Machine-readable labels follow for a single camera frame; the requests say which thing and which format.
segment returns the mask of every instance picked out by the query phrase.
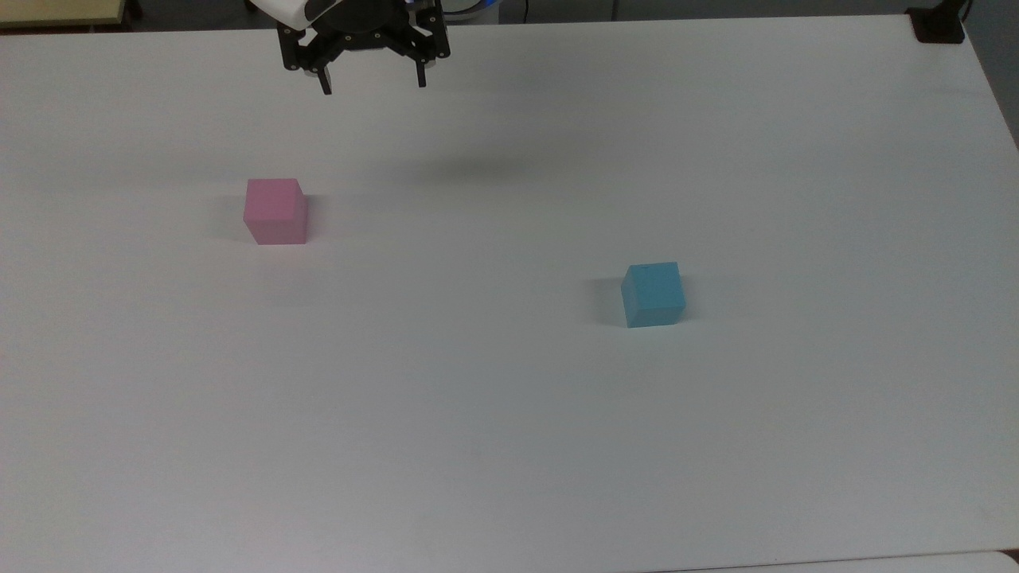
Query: pink cube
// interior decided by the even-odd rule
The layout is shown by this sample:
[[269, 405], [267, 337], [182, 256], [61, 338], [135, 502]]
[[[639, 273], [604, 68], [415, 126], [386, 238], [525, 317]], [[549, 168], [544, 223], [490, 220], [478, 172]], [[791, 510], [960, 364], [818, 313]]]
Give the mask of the pink cube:
[[308, 243], [308, 198], [298, 179], [248, 179], [245, 224], [259, 245]]

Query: table surface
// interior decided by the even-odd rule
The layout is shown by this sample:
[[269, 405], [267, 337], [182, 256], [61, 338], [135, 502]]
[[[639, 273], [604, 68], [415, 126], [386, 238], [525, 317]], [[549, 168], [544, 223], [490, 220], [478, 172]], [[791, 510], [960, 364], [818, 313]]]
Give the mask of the table surface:
[[0, 0], [0, 28], [117, 23], [124, 0]]
[[972, 553], [742, 567], [712, 571], [716, 573], [1019, 573], [1019, 565], [1000, 553]]
[[[0, 563], [618, 573], [1019, 545], [1019, 154], [904, 16], [0, 38]], [[258, 247], [248, 177], [298, 177]], [[623, 326], [678, 261], [685, 320]]]

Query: cube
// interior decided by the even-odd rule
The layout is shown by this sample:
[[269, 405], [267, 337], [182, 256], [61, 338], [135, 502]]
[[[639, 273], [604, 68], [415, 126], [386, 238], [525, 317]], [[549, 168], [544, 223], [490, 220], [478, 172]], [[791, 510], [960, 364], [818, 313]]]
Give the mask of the cube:
[[248, 179], [245, 224], [259, 245], [308, 243], [308, 198], [298, 179]]
[[687, 308], [680, 265], [675, 262], [632, 265], [622, 290], [630, 328], [676, 324]]

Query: black mount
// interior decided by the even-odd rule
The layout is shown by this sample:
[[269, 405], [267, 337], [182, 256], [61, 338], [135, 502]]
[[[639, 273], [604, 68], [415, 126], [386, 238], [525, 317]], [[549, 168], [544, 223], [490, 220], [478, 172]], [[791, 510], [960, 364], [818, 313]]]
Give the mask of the black mount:
[[344, 0], [320, 13], [312, 29], [315, 38], [302, 45], [305, 31], [278, 24], [279, 48], [283, 65], [317, 75], [326, 95], [332, 93], [326, 66], [343, 52], [388, 48], [407, 56], [416, 64], [420, 88], [426, 85], [425, 66], [449, 57], [440, 0]]
[[962, 44], [966, 33], [962, 30], [959, 10], [967, 0], [944, 0], [933, 8], [909, 8], [906, 13], [913, 20], [913, 33], [924, 44]]

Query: blue cube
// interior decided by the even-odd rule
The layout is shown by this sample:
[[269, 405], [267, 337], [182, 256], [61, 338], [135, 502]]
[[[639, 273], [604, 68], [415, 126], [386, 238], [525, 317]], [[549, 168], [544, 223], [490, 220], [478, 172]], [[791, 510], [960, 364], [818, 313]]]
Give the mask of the blue cube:
[[679, 322], [683, 309], [687, 308], [680, 265], [632, 265], [623, 279], [623, 308], [630, 328]]

